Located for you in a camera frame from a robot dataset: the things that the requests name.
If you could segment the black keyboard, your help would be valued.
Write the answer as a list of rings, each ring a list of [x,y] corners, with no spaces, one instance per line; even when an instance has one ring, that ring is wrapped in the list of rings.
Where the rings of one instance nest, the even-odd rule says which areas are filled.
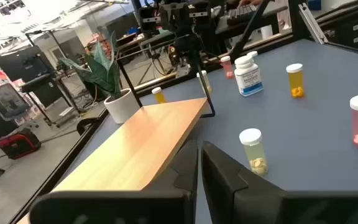
[[[249,21],[256,10],[257,8],[252,4],[240,6],[236,9],[230,9],[227,13],[227,24],[233,26],[245,21]]]

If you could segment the red black tool bag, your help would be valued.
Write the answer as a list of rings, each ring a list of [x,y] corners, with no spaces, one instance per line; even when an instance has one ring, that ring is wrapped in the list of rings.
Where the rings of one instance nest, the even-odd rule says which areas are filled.
[[[13,160],[37,151],[41,144],[29,128],[21,129],[0,139],[0,149]]]

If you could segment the black tripod leg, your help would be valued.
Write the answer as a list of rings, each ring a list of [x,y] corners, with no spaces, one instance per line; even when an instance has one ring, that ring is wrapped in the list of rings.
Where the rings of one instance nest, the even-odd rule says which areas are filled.
[[[231,57],[231,61],[233,62],[236,58],[240,56],[240,54],[243,52],[243,48],[247,41],[249,40],[249,37],[251,36],[252,32],[255,29],[264,27],[267,25],[267,19],[264,16],[264,12],[269,4],[270,0],[263,0],[258,6],[257,10],[252,16],[252,18],[248,21],[247,27],[244,30],[241,38],[237,42],[237,44],[232,48],[232,50],[229,53],[229,56]]]

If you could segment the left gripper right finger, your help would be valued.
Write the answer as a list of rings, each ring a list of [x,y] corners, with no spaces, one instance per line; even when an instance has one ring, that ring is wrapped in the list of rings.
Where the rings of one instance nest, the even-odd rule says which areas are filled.
[[[358,224],[358,191],[286,191],[209,141],[203,186],[213,224]]]

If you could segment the black drawer cabinet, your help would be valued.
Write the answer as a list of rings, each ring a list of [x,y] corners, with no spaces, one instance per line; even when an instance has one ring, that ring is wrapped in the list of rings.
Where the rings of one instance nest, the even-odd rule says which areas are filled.
[[[358,49],[358,6],[317,21],[329,42]]]

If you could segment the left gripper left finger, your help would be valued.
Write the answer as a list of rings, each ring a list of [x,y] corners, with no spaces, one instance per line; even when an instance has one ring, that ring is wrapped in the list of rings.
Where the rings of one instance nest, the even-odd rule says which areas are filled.
[[[198,146],[188,141],[140,191],[62,191],[30,209],[30,224],[195,224]]]

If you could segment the person's hand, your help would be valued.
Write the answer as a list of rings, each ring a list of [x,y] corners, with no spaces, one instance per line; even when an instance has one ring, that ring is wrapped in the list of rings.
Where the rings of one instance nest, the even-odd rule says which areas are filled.
[[[254,6],[258,6],[263,0],[240,0],[238,7],[245,6],[248,4],[252,4]]]

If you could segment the black screen on stand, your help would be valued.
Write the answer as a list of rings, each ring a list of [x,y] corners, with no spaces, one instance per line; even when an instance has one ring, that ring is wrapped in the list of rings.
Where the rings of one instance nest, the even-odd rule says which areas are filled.
[[[27,114],[29,104],[10,83],[0,86],[0,117],[5,121],[22,118]]]

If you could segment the amber pill bottle white cap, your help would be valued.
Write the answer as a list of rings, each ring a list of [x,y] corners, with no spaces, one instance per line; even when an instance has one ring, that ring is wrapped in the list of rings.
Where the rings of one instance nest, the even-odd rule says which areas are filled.
[[[302,98],[305,94],[303,86],[303,65],[294,63],[286,67],[288,79],[293,98]]]
[[[152,90],[152,93],[154,94],[154,97],[155,97],[157,103],[161,104],[161,103],[166,102],[164,94],[163,94],[163,91],[162,91],[162,89],[160,87],[154,88]]]

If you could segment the snake plant white pot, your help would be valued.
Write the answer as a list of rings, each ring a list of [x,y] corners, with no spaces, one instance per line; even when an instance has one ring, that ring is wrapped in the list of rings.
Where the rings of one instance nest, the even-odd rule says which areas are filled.
[[[81,67],[69,58],[61,58],[60,61],[73,67],[82,80],[94,84],[105,92],[107,94],[104,100],[105,108],[116,124],[123,124],[140,109],[140,106],[133,91],[120,86],[121,72],[115,54],[115,32],[110,35],[109,44],[111,46],[110,56],[105,54],[99,42],[95,44],[93,54],[85,54],[87,68]]]

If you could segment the wooden shelf black metal frame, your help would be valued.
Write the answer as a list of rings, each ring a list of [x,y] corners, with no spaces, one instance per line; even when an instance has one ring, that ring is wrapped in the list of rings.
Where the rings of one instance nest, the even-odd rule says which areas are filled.
[[[51,191],[140,190],[159,175],[209,107],[194,75],[162,86],[168,103],[147,94],[124,124],[101,113],[10,224],[29,224],[31,205]]]

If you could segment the silver aluminium extrusion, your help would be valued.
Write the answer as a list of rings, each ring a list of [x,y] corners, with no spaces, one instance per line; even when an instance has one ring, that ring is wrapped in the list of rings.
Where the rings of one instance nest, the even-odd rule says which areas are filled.
[[[328,39],[326,38],[319,24],[316,22],[316,19],[313,17],[306,3],[299,4],[298,8],[300,16],[303,19],[303,22],[305,23],[314,41],[321,45],[328,43]]]

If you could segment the red pill bottle white cap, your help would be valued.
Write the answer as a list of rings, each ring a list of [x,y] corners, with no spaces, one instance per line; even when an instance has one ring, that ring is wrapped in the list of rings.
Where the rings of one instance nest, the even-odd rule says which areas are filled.
[[[224,56],[222,58],[220,58],[220,64],[224,69],[224,73],[226,75],[227,79],[232,79],[234,78],[234,72],[232,70],[232,64],[231,64],[231,58],[230,56]]]

